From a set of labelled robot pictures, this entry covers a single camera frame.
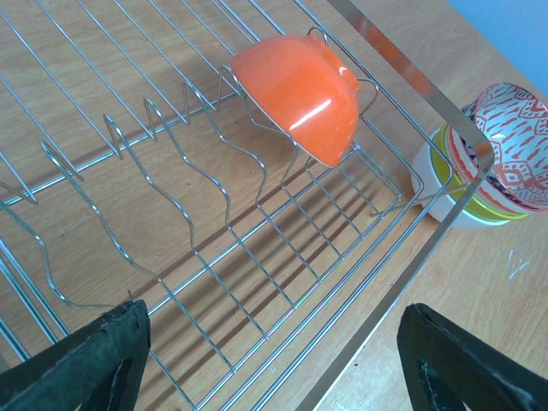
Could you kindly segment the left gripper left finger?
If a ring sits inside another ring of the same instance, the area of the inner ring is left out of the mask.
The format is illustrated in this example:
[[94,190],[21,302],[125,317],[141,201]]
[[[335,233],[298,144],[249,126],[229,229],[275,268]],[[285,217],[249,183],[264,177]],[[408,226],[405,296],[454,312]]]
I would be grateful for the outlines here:
[[133,410],[151,347],[143,300],[126,301],[1,374],[2,410]]

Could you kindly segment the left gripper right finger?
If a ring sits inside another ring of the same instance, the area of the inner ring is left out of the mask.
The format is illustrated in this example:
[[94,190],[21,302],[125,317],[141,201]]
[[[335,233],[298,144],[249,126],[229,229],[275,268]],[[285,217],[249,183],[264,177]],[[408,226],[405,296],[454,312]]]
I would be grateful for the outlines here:
[[423,303],[406,307],[397,347],[414,410],[546,410],[547,380]]

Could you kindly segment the wire dish rack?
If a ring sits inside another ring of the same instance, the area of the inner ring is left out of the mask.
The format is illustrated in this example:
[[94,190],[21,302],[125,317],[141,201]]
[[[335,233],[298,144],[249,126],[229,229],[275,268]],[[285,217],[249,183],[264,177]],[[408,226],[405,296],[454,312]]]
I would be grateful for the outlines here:
[[[403,48],[423,1],[4,1],[1,367],[142,300],[139,410],[297,410],[450,223],[413,165],[470,122]],[[390,33],[381,18],[406,29]],[[230,66],[279,35],[359,82],[334,166]]]

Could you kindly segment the red patterned bowl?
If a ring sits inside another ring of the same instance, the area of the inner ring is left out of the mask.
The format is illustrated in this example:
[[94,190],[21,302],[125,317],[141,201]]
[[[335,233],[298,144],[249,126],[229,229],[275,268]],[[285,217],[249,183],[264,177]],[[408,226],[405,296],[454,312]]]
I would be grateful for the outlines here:
[[491,174],[521,203],[547,208],[547,107],[527,89],[508,82],[488,86],[462,107],[490,141]]

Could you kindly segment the orange bowl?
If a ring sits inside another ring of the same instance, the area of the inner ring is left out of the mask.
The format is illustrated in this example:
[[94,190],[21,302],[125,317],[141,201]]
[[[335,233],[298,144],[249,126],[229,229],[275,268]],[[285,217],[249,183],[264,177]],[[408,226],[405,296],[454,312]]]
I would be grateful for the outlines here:
[[229,67],[251,100],[320,163],[335,167],[357,128],[360,83],[315,35],[263,39]]

